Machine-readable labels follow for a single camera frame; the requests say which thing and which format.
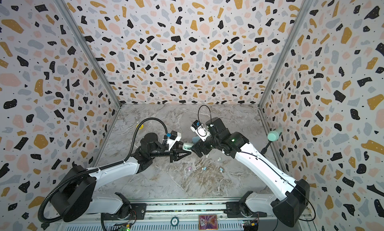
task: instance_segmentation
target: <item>terrazzo patterned wall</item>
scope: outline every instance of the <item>terrazzo patterned wall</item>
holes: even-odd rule
[[[262,109],[321,230],[384,230],[384,0],[314,0]]]
[[[0,0],[0,13],[0,230],[43,230],[42,200],[96,158],[118,108],[52,0]]]
[[[122,103],[258,103],[302,0],[65,0]]]

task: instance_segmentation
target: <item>black mounting plate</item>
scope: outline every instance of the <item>black mounting plate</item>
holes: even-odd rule
[[[131,203],[131,206],[132,206],[132,210],[134,210],[136,212],[136,215],[137,215],[137,220],[143,220],[144,219],[144,215],[145,215],[145,211],[146,211],[146,208],[147,208],[147,204],[146,203]],[[119,220],[117,218],[117,216],[115,214],[108,214],[106,213],[104,215],[104,220]]]
[[[245,218],[240,212],[240,203],[239,202],[226,202],[226,210],[224,213],[227,214],[228,218]],[[264,212],[253,213],[250,218],[257,218],[257,213],[259,213],[259,218],[265,218],[267,216]]]

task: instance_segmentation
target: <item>corrugated black cable conduit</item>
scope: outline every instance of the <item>corrugated black cable conduit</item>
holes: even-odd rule
[[[122,164],[124,162],[126,162],[128,160],[128,158],[131,156],[132,154],[132,151],[133,151],[133,147],[134,147],[134,143],[135,143],[135,140],[136,140],[136,135],[137,135],[137,132],[139,131],[139,128],[141,127],[141,125],[143,123],[145,123],[146,121],[148,120],[156,120],[158,122],[160,122],[163,127],[164,127],[164,130],[166,133],[168,133],[168,130],[167,130],[167,127],[165,125],[164,122],[162,122],[160,119],[158,118],[146,118],[144,119],[143,121],[141,121],[139,123],[139,125],[136,127],[136,130],[135,130],[135,133],[133,134],[133,138],[132,138],[132,143],[131,143],[131,148],[129,150],[129,153],[127,155],[127,157],[124,159],[124,160],[121,160],[121,161],[118,161],[118,162],[115,162],[115,163],[111,163],[111,164],[108,164],[108,165],[105,165],[105,166],[101,166],[99,168],[95,168],[95,169],[92,169],[92,170],[87,170],[87,171],[83,171],[81,173],[78,173],[64,181],[61,181],[61,183],[59,183],[58,186],[56,186],[46,197],[45,199],[43,200],[43,202],[41,203],[40,205],[40,208],[39,208],[39,211],[37,213],[37,218],[39,219],[40,222],[42,223],[53,223],[53,222],[56,222],[58,220],[61,219],[60,216],[58,217],[55,217],[55,218],[46,218],[44,217],[44,209],[46,207],[46,205],[48,204],[48,202],[51,200],[51,198],[60,190],[60,188],[62,188],[63,186],[65,186],[67,183],[70,183],[78,178],[81,178],[81,177],[84,177],[84,176],[87,176],[89,175],[90,173],[94,173],[94,172],[97,172],[97,171],[100,171],[100,170],[104,170],[104,169],[107,169],[107,168],[110,168],[110,167],[113,167],[113,166],[116,166],[116,165],[119,165],[119,164]]]

